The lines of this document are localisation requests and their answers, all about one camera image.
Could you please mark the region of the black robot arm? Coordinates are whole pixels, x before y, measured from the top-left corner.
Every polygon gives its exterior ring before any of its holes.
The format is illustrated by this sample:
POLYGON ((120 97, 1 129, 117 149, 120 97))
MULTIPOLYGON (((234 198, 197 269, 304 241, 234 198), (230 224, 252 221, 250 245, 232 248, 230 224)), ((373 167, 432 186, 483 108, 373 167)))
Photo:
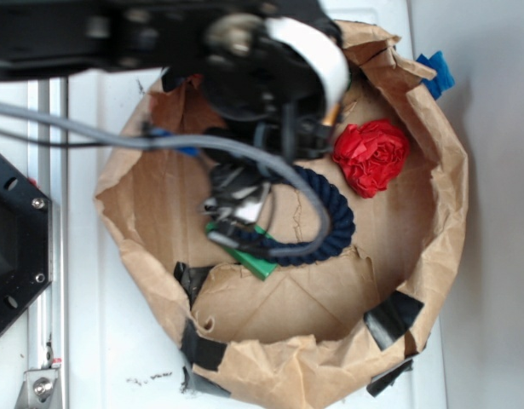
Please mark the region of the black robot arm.
POLYGON ((202 78, 210 133, 289 160, 322 154, 349 84, 317 1, 0 1, 0 82, 152 68, 202 78))

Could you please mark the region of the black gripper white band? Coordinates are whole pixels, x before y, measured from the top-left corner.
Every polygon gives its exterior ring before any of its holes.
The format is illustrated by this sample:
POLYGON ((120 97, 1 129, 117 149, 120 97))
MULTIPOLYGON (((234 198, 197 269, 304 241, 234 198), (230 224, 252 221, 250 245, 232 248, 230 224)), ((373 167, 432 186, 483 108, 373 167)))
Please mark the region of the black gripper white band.
POLYGON ((204 33, 209 50, 202 89, 225 137, 288 162, 322 157, 335 127, 321 120, 349 85, 343 35, 326 16, 230 14, 204 33))

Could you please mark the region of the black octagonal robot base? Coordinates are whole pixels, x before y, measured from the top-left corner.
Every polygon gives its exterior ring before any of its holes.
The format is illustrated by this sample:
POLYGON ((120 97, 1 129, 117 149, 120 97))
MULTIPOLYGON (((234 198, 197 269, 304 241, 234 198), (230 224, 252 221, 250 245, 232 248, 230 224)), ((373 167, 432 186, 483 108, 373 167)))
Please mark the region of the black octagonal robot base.
POLYGON ((0 337, 50 281, 51 200, 0 153, 0 337))

